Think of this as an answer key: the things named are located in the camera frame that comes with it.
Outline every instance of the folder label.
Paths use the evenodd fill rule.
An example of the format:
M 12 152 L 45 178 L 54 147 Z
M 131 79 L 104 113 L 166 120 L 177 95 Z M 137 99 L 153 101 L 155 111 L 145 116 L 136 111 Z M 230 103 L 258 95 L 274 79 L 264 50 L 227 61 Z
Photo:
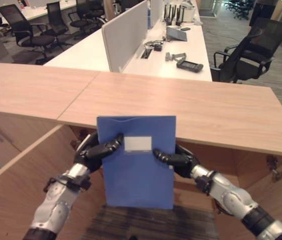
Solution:
M 124 150 L 132 151 L 151 151 L 152 137 L 151 136 L 126 136 L 124 137 Z

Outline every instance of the blue folder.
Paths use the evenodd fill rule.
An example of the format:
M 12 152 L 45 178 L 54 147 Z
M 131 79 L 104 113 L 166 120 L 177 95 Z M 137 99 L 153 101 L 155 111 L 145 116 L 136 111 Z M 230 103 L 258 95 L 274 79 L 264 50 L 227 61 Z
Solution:
M 99 116 L 97 132 L 100 143 L 123 133 L 130 139 L 150 137 L 150 149 L 175 152 L 175 116 Z M 127 150 L 128 139 L 124 140 L 119 150 L 102 160 L 106 203 L 120 207 L 172 209 L 173 169 L 157 160 L 150 149 L 130 150 L 129 146 Z

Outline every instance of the office chair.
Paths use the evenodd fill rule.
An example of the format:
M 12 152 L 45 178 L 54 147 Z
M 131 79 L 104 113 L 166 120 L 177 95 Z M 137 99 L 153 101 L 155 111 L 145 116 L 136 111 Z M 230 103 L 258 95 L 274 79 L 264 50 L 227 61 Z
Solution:
M 233 18 L 249 20 L 249 12 L 253 9 L 254 0 L 246 0 L 240 2 L 235 10 L 235 16 Z
M 124 13 L 126 9 L 130 9 L 142 1 L 143 0 L 121 0 L 121 13 Z
M 262 34 L 245 46 L 241 59 L 237 63 L 238 80 L 258 79 L 265 74 L 275 59 L 274 53 L 282 43 L 282 22 L 259 17 L 252 26 L 249 35 L 258 29 L 261 29 Z M 238 45 L 227 46 L 224 52 L 228 53 L 230 49 L 237 47 Z M 244 59 L 253 61 L 258 66 L 248 63 Z
M 88 0 L 88 4 L 90 8 L 88 17 L 94 20 L 94 22 L 101 28 L 101 25 L 107 22 L 106 18 L 103 17 L 105 15 L 105 9 L 102 0 Z
M 70 43 L 66 43 L 64 41 L 60 41 L 58 39 L 58 36 L 64 35 L 68 30 L 68 26 L 65 24 L 65 22 L 62 19 L 61 9 L 60 9 L 60 2 L 52 2 L 46 4 L 47 9 L 47 16 L 49 19 L 49 25 L 51 26 L 51 29 L 48 29 L 44 31 L 41 35 L 50 35 L 54 36 L 57 45 L 62 49 L 63 46 L 73 46 Z
M 87 14 L 89 14 L 89 12 L 90 8 L 87 0 L 76 0 L 76 11 L 70 12 L 68 14 L 71 20 L 70 25 L 72 27 L 80 29 L 80 34 L 75 36 L 74 38 L 84 37 L 98 29 L 98 25 L 95 24 L 92 20 L 88 19 Z M 73 20 L 71 17 L 71 15 L 73 14 L 76 14 L 80 19 Z
M 48 49 L 48 45 L 55 41 L 55 37 L 50 35 L 34 36 L 33 34 L 33 26 L 37 26 L 43 32 L 41 27 L 44 26 L 47 30 L 47 25 L 43 23 L 30 24 L 15 4 L 1 6 L 0 13 L 11 26 L 18 46 L 40 49 L 40 51 L 32 50 L 32 52 L 39 52 L 43 55 L 43 58 L 37 59 L 35 64 L 42 65 L 53 58 L 53 56 L 47 57 L 45 51 Z
M 211 75 L 212 75 L 212 81 L 213 82 L 226 82 L 230 83 L 233 81 L 234 83 L 237 82 L 237 74 L 238 74 L 238 62 L 240 60 L 240 57 L 244 50 L 246 49 L 246 46 L 249 44 L 249 42 L 258 36 L 262 34 L 261 30 L 255 31 L 254 34 L 249 33 L 248 36 L 246 36 L 239 45 L 235 48 L 235 50 L 232 52 L 232 54 L 223 52 L 223 51 L 216 51 L 213 55 L 214 59 L 214 67 L 210 67 Z M 223 63 L 221 63 L 217 67 L 217 54 L 223 56 Z

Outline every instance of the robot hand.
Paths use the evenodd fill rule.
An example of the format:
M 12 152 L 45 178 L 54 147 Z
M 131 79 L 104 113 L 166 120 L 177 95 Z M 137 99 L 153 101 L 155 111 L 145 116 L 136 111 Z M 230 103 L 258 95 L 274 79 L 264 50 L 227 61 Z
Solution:
M 187 149 L 176 145 L 175 154 L 153 150 L 161 162 L 174 166 L 174 171 L 184 178 L 192 178 L 196 187 L 216 200 L 218 209 L 240 219 L 257 240 L 282 240 L 282 223 L 274 220 L 250 194 L 234 186 L 217 171 L 209 171 Z
M 99 144 L 97 132 L 88 135 L 76 150 L 72 168 L 47 182 L 45 200 L 36 209 L 23 240 L 55 240 L 79 193 L 91 186 L 89 174 L 97 171 L 102 158 L 114 153 L 122 142 L 123 134 L 104 144 Z
M 161 162 L 174 166 L 174 171 L 184 178 L 191 178 L 192 169 L 200 164 L 192 152 L 180 145 L 175 145 L 175 154 L 167 154 L 159 149 L 153 150 L 154 156 Z

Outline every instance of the white partition panel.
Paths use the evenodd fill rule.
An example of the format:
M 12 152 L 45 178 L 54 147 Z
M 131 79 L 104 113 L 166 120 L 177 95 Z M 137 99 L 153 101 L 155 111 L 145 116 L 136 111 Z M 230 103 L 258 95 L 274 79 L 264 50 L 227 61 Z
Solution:
M 157 21 L 161 18 L 164 8 L 163 0 L 151 0 L 151 27 L 153 27 Z
M 104 46 L 111 72 L 122 72 L 146 38 L 147 13 L 147 1 L 142 1 L 102 26 Z

